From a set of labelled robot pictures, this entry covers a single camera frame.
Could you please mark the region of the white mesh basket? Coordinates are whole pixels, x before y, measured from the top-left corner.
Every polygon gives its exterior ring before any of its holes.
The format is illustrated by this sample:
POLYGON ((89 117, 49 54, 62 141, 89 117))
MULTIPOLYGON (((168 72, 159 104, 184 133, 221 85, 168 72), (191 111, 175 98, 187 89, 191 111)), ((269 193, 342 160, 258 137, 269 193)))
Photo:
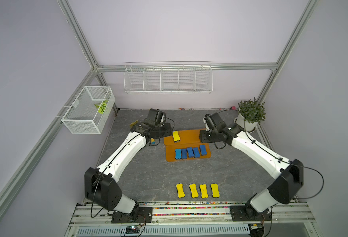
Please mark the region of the white mesh basket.
POLYGON ((101 134, 114 103, 115 97, 110 87, 83 87, 61 121, 73 134, 101 134), (107 99, 107 108, 100 114, 94 105, 107 99))

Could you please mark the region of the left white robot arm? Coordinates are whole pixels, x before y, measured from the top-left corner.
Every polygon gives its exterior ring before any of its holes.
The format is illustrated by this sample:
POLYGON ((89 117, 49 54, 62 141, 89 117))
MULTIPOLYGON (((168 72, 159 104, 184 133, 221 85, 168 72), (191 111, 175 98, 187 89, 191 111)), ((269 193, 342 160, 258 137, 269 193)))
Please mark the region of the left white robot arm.
POLYGON ((106 161, 85 172, 85 198, 106 210, 136 213, 137 202, 123 194, 118 181, 135 155, 151 139, 171 136, 172 130, 169 122, 156 125, 140 122, 135 124, 126 139, 106 161))

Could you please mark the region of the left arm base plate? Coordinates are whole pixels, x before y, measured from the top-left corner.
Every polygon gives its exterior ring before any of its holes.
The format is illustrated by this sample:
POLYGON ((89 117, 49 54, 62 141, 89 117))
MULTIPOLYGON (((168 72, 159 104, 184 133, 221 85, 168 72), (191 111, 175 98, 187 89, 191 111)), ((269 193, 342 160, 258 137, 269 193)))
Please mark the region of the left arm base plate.
POLYGON ((135 207, 130 214, 115 211, 112 214, 111 222, 113 224, 151 223, 152 217, 153 217, 153 208, 135 207))

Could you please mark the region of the aluminium mounting rail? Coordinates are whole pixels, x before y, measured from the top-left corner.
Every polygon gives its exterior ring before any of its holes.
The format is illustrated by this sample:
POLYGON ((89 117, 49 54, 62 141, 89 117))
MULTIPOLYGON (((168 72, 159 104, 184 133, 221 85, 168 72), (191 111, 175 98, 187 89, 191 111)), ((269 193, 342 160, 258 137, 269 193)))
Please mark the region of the aluminium mounting rail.
MULTIPOLYGON (((313 223, 315 217, 305 202, 277 204, 256 217, 247 217, 245 205, 233 202, 141 202, 137 222, 150 224, 216 224, 216 223, 313 223)), ((126 224, 125 214, 114 213, 86 203, 77 206, 69 226, 105 226, 126 224)))

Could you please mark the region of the potted green plant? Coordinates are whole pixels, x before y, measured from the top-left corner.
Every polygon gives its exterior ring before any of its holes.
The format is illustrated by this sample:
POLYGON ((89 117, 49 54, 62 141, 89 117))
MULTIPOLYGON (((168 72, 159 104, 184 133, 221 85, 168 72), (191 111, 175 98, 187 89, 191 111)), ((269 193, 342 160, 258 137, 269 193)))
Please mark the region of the potted green plant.
POLYGON ((243 128, 246 132, 255 130, 259 123, 266 119, 265 103, 259 103, 256 98, 253 100, 241 100, 238 104, 238 116, 234 123, 243 128))

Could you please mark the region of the white vent grille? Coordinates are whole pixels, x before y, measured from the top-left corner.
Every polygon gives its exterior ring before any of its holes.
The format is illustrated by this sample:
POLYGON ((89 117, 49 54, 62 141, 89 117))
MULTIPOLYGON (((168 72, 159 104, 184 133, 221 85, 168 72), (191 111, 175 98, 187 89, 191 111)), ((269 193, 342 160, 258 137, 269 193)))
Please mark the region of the white vent grille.
POLYGON ((152 237, 152 236, 214 236, 214 235, 249 235, 247 224, 232 225, 148 225, 140 230, 131 226, 80 227, 75 237, 152 237))

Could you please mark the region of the orange wooden two-tier shelf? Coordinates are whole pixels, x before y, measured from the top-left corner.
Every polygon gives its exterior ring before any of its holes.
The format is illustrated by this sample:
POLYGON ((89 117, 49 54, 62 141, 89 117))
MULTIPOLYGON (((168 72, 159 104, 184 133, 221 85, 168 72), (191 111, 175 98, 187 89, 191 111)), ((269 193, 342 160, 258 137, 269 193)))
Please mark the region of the orange wooden two-tier shelf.
POLYGON ((201 129, 192 129, 192 130, 182 130, 179 131, 180 141, 174 142, 173 136, 165 137, 164 138, 164 145, 166 149, 166 161, 167 162, 175 162, 175 161, 187 161, 187 160, 199 160, 199 159, 208 159, 211 158, 211 151, 210 147, 207 143, 201 143, 199 139, 201 129), (189 148, 189 147, 198 147, 200 145, 205 145, 207 149, 207 155, 206 156, 200 156, 199 158, 188 158, 185 160, 176 160, 175 159, 175 150, 176 149, 183 149, 183 148, 189 148))

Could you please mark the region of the yellow eraser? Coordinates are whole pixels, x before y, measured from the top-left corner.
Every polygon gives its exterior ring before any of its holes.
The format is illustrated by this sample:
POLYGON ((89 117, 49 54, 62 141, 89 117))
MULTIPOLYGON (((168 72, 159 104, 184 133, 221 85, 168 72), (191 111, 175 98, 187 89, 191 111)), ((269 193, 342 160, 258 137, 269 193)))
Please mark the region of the yellow eraser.
POLYGON ((199 187, 200 187, 200 191, 201 191, 201 198, 208 198, 207 185, 200 184, 199 187))
POLYGON ((173 131, 173 141, 174 142, 179 142, 180 141, 180 136, 178 131, 173 131))
POLYGON ((199 193, 197 191, 197 185, 195 183, 189 185, 189 189, 191 191, 191 197, 197 198, 199 196, 199 193))
POLYGON ((219 198, 220 197, 220 193, 219 193, 218 185, 213 183, 213 184, 210 185, 210 187, 211 187, 211 191, 212 191, 212 197, 219 198))
POLYGON ((185 192, 184 192, 182 183, 176 184, 176 189, 177 189, 178 198, 185 197, 185 192))

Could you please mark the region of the blue eraser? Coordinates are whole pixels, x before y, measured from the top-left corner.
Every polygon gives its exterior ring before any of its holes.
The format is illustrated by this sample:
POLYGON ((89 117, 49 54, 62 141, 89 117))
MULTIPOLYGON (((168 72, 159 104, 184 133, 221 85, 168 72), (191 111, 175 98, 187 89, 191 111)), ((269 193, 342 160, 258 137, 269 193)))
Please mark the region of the blue eraser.
POLYGON ((180 160, 181 158, 182 158, 181 149, 176 149, 175 150, 175 159, 180 160))
POLYGON ((193 153, 195 158, 199 158, 201 156, 198 147, 193 147, 193 153))
POLYGON ((181 149, 181 159, 182 160, 187 159, 187 149, 186 148, 181 149))
POLYGON ((199 148, 200 148, 201 156, 206 156, 207 155, 206 146, 205 145, 200 145, 199 148))
POLYGON ((187 150, 187 156, 188 158, 193 158, 194 157, 194 152, 193 152, 193 148, 189 147, 186 149, 187 150))

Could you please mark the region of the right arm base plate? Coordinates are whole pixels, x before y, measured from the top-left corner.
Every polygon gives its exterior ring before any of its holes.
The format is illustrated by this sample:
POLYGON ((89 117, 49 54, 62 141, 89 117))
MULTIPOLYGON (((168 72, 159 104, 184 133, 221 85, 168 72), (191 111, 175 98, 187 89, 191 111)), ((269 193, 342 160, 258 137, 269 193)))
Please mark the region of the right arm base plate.
POLYGON ((272 220, 272 215, 269 209, 259 213, 252 207, 246 205, 232 205, 229 208, 232 221, 234 222, 253 221, 263 223, 272 220))

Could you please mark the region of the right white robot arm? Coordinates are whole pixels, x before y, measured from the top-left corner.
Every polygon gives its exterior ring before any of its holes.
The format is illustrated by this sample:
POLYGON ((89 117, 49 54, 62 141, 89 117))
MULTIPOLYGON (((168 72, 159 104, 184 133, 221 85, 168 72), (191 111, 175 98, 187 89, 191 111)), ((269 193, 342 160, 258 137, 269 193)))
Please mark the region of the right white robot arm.
POLYGON ((248 155, 274 178, 274 182, 259 194, 253 195, 246 203, 247 215, 256 216, 276 204, 288 204, 303 186, 303 164, 279 156, 256 141, 241 127, 225 122, 214 124, 205 121, 205 130, 200 131, 202 143, 223 142, 248 155))

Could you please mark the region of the green object in basket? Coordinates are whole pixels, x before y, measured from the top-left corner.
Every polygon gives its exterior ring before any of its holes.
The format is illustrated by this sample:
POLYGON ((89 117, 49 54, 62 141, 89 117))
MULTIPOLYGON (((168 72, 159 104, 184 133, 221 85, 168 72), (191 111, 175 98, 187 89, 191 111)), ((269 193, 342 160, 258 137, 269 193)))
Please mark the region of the green object in basket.
POLYGON ((94 106, 98 109, 98 112, 100 114, 103 114, 107 108, 107 104, 108 104, 108 99, 104 100, 103 102, 101 102, 99 104, 95 104, 94 106))

